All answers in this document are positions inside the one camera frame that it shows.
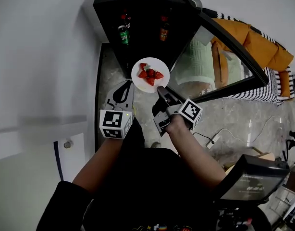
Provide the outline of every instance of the black tripod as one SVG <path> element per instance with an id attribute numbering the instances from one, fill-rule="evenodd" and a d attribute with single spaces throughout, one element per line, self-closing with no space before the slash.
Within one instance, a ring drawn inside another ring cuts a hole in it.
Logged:
<path id="1" fill-rule="evenodd" d="M 290 131 L 289 135 L 295 139 L 295 132 Z M 286 140 L 286 155 L 285 152 L 282 151 L 285 161 L 288 160 L 288 151 L 291 150 L 293 147 L 295 147 L 295 140 Z"/>

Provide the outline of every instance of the concrete floor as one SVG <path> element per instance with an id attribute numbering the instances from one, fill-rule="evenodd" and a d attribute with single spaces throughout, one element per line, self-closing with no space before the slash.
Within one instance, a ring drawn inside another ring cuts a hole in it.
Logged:
<path id="1" fill-rule="evenodd" d="M 99 83 L 99 110 L 103 108 L 108 91 L 124 80 L 126 79 L 112 49 L 106 45 Z M 145 93 L 135 87 L 135 116 L 142 126 L 146 147 L 159 141 L 163 148 L 177 152 L 169 136 L 165 134 L 160 137 L 154 124 L 152 106 L 157 99 L 157 93 Z M 209 153 L 220 164 L 237 161 L 242 154 L 256 155 L 253 150 L 248 148 L 249 146 L 254 146 L 262 152 L 272 152 L 278 157 L 285 149 L 285 140 L 289 137 L 289 131 L 295 131 L 295 99 L 284 102 L 279 107 L 271 103 L 227 98 L 199 105 L 203 108 L 203 114 L 194 132 L 213 137 L 220 129 L 226 128 L 236 137 L 233 138 L 228 131 L 223 130 L 220 133 L 220 139 L 209 150 Z M 209 141 L 200 135 L 195 135 L 195 137 L 203 147 Z M 98 131 L 98 138 L 101 143 L 103 138 L 100 131 Z M 295 148 L 291 150 L 289 159 L 295 161 Z M 271 222 L 274 222 L 278 216 L 270 211 L 269 207 L 275 205 L 277 201 L 275 195 L 281 195 L 280 191 L 281 189 L 270 198 L 269 203 L 262 206 Z"/>

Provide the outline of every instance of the hand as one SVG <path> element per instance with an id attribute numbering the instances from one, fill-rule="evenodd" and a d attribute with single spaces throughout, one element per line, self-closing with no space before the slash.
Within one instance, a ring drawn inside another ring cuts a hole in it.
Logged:
<path id="1" fill-rule="evenodd" d="M 184 130 L 188 130 L 188 128 L 186 127 L 183 117 L 181 115 L 173 115 L 170 124 L 166 127 L 166 132 L 172 134 Z"/>

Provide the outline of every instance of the black shirt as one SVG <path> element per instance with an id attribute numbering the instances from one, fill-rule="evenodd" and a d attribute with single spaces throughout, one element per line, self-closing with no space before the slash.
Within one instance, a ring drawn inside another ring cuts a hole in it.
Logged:
<path id="1" fill-rule="evenodd" d="M 205 230 L 208 206 L 206 191 L 178 155 L 141 148 L 120 155 L 93 195 L 60 182 L 37 231 Z"/>

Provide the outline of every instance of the person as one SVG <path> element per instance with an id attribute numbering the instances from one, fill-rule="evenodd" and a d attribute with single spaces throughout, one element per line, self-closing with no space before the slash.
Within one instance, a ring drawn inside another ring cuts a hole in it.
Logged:
<path id="1" fill-rule="evenodd" d="M 136 119 L 124 140 L 106 139 L 72 183 L 59 182 L 37 231 L 206 230 L 208 193 L 226 175 L 180 115 L 166 131 L 180 157 L 144 148 Z"/>

